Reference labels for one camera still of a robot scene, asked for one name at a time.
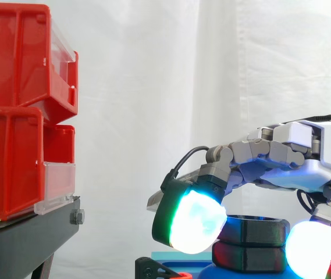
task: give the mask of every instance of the robotic hand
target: robotic hand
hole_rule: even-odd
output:
[[[207,150],[207,163],[176,179],[182,164],[199,150]],[[294,227],[292,233],[305,231],[316,239],[324,229],[331,238],[331,115],[261,127],[231,144],[191,150],[148,201],[147,209],[156,212],[154,240],[186,253],[203,251],[226,221],[223,197],[246,183],[297,190],[301,205],[312,215],[308,223],[315,226],[313,231],[311,226]],[[289,260],[291,252],[286,252]]]

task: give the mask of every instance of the blue object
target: blue object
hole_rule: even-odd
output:
[[[151,257],[175,272],[190,273],[193,279],[300,279],[289,267],[280,274],[244,274],[222,269],[212,263],[210,252],[196,255],[181,252],[153,252]]]
[[[190,273],[195,279],[204,268],[212,263],[212,253],[210,252],[195,255],[181,252],[153,252],[151,258],[175,272]]]
[[[227,269],[221,269],[214,264],[209,265],[200,272],[197,279],[300,279],[291,268],[287,267],[284,273],[280,274],[247,274],[238,273]]]

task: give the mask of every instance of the stacked bins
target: stacked bins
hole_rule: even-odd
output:
[[[0,219],[73,202],[77,53],[45,5],[0,3]]]

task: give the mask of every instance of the white backdrop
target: white backdrop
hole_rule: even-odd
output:
[[[33,2],[50,6],[80,55],[79,115],[68,123],[86,222],[51,279],[133,278],[136,258],[166,251],[145,206],[191,147],[331,113],[329,0]],[[293,193],[249,185],[224,204],[292,224],[309,217]]]

